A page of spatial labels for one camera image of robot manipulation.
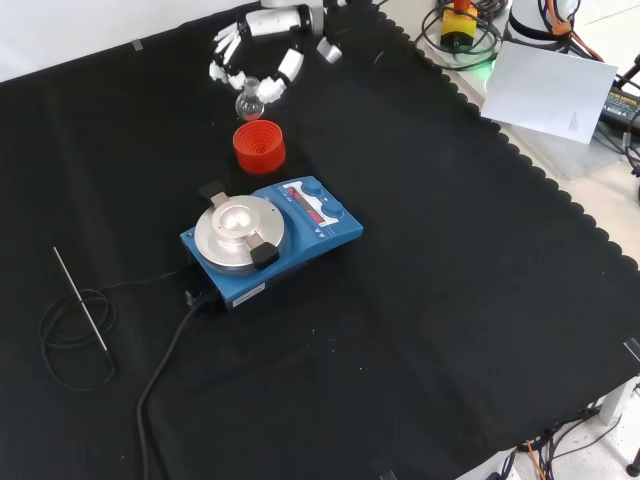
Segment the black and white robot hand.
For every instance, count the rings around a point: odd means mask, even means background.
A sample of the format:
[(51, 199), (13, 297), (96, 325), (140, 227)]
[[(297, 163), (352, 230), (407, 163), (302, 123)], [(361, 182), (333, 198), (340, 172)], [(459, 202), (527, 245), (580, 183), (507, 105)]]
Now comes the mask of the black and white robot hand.
[(239, 60), (255, 40), (275, 39), (288, 35), (292, 46), (286, 51), (276, 73), (255, 82), (253, 93), (264, 103), (273, 103), (296, 79), (304, 62), (301, 40), (309, 35), (318, 38), (317, 52), (329, 64), (342, 57), (342, 50), (330, 32), (329, 15), (347, 6), (347, 1), (262, 1), (261, 8), (239, 17), (213, 38), (213, 59), (209, 76), (214, 81), (241, 91), (249, 76), (240, 68)]

